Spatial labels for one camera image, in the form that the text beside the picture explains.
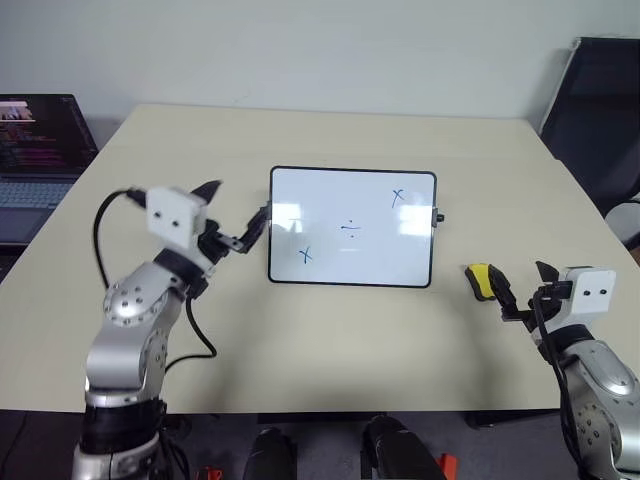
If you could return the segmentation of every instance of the white tabletop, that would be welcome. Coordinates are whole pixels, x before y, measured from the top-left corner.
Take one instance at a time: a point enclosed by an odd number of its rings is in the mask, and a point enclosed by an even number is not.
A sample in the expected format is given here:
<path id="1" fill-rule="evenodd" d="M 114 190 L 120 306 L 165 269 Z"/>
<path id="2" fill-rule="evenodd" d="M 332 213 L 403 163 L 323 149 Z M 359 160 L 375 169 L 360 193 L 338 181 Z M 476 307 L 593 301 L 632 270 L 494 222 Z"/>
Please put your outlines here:
<path id="1" fill-rule="evenodd" d="M 173 412 L 520 409 L 558 406 L 524 326 L 475 300 L 465 265 L 491 262 L 521 306 L 534 261 L 618 273 L 593 333 L 640 372 L 640 269 L 585 193 L 520 120 L 472 120 L 144 105 L 55 211 L 0 286 L 0 408 L 80 411 L 84 362 L 102 317 L 91 252 L 102 199 L 132 184 L 225 181 L 209 208 L 244 230 L 274 165 L 431 170 L 438 206 L 426 289 L 274 284 L 267 238 L 230 254 L 194 304 L 219 356 L 165 378 Z M 110 278 L 153 257 L 143 213 L 117 201 L 102 226 Z M 202 352 L 181 316 L 169 358 Z"/>

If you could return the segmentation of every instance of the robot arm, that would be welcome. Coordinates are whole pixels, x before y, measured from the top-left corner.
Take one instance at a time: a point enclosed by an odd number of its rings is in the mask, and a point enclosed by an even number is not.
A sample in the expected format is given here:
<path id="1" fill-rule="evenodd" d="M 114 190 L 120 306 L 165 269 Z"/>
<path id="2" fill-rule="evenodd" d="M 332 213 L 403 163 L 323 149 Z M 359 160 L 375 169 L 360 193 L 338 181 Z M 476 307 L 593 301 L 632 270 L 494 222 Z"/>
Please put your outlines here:
<path id="1" fill-rule="evenodd" d="M 560 280 L 537 262 L 545 282 L 520 311 L 509 282 L 489 266 L 489 281 L 505 321 L 522 321 L 545 360 L 559 369 L 565 440 L 583 478 L 640 479 L 640 385 L 589 328 L 609 310 L 615 272 L 570 268 Z"/>
<path id="2" fill-rule="evenodd" d="M 230 250 L 247 253 L 268 218 L 263 207 L 240 239 L 221 233 L 206 218 L 219 185 L 146 194 L 148 228 L 165 248 L 107 290 L 102 328 L 87 357 L 87 406 L 74 479 L 171 478 L 159 435 L 169 333 L 185 301 L 190 315 L 190 302 L 206 289 L 215 264 Z"/>

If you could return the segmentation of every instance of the white wall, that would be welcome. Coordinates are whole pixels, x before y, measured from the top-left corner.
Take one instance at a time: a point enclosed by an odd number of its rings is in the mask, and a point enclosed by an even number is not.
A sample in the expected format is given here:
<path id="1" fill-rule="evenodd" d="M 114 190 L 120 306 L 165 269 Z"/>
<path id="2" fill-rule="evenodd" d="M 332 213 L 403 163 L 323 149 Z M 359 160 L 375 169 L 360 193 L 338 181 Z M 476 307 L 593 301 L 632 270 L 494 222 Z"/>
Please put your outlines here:
<path id="1" fill-rule="evenodd" d="M 77 95 L 99 143 L 138 102 L 525 117 L 577 36 L 639 0 L 0 0 L 0 91 Z"/>

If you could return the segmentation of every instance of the red object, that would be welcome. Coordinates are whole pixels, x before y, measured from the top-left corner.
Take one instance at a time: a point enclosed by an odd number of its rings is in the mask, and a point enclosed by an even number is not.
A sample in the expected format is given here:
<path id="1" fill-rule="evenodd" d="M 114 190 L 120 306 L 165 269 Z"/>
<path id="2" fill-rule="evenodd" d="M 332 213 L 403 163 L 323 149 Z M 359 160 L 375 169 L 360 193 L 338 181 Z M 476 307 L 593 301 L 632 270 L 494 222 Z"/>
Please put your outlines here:
<path id="1" fill-rule="evenodd" d="M 442 469 L 442 473 L 447 480 L 456 480 L 456 474 L 458 473 L 458 459 L 448 453 L 443 454 L 438 460 L 438 465 Z"/>
<path id="2" fill-rule="evenodd" d="M 222 470 L 213 467 L 202 467 L 196 474 L 196 480 L 222 480 Z"/>

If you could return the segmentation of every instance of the whiteboard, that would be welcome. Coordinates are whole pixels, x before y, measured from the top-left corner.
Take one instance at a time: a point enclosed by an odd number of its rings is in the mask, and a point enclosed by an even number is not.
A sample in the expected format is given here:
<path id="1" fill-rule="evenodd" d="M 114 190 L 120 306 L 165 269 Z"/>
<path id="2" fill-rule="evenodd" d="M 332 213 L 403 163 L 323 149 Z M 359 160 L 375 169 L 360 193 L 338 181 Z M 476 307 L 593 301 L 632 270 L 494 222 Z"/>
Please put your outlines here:
<path id="1" fill-rule="evenodd" d="M 274 167 L 269 278 L 425 288 L 435 196 L 431 172 Z"/>

